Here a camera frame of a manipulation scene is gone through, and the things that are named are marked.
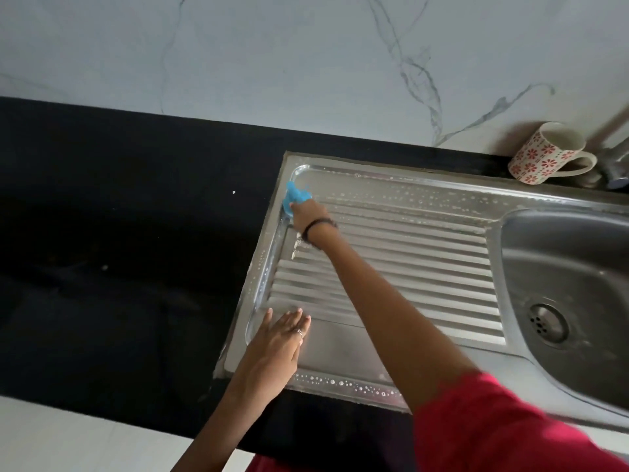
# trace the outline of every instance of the person's left hand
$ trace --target person's left hand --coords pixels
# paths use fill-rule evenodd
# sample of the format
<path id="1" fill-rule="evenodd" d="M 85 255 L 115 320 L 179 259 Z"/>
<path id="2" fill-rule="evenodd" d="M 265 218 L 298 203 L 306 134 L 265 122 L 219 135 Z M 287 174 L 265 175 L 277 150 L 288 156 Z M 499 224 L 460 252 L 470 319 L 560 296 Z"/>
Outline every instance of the person's left hand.
<path id="1" fill-rule="evenodd" d="M 279 395 L 297 371 L 299 348 L 311 320 L 300 308 L 271 326 L 272 315 L 269 308 L 230 381 L 230 389 L 262 408 Z"/>

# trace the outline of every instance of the marble wall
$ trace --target marble wall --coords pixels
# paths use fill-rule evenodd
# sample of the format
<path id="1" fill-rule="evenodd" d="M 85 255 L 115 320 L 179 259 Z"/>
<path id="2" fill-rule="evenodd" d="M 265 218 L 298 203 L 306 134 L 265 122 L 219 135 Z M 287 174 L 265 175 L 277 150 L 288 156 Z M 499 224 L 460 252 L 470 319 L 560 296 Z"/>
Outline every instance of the marble wall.
<path id="1" fill-rule="evenodd" d="M 0 95 L 506 155 L 558 120 L 619 128 L 613 144 L 628 15 L 629 0 L 0 0 Z"/>

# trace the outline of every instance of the person's left arm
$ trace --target person's left arm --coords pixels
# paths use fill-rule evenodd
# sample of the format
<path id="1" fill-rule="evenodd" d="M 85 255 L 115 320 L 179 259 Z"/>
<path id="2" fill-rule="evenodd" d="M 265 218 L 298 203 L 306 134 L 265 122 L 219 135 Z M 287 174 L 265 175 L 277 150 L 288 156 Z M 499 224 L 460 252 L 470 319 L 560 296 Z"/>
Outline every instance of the person's left arm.
<path id="1" fill-rule="evenodd" d="M 247 347 L 216 410 L 172 472 L 218 472 L 267 404 L 297 371 L 299 348 L 310 328 L 302 310 L 287 313 L 271 326 L 269 309 Z"/>

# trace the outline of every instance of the countertop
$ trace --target countertop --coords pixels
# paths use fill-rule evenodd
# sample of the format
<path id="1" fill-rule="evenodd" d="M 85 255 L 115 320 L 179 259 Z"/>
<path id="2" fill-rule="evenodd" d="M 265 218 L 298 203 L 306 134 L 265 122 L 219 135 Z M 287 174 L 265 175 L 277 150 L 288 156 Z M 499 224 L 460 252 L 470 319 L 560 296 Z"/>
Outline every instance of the countertop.
<path id="1" fill-rule="evenodd" d="M 285 151 L 508 176 L 505 157 L 0 98 L 0 393 L 195 436 Z M 410 416 L 295 391 L 240 447 L 414 469 Z"/>

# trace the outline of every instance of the bracelet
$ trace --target bracelet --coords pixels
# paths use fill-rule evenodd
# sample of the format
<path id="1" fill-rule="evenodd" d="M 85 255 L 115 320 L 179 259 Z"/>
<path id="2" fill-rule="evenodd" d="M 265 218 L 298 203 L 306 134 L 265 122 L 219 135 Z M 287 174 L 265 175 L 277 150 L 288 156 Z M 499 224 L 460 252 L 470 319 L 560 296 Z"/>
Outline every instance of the bracelet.
<path id="1" fill-rule="evenodd" d="M 313 228 L 315 225 L 317 225 L 318 223 L 329 223 L 330 225 L 332 225 L 334 228 L 338 228 L 338 225 L 336 225 L 336 222 L 334 220 L 332 220 L 331 218 L 318 218 L 316 220 L 313 220 L 312 222 L 310 222 L 308 224 L 308 226 L 304 229 L 304 233 L 301 234 L 301 237 L 304 239 L 305 242 L 308 242 L 310 245 L 312 245 L 313 243 L 308 239 L 308 231 Z"/>

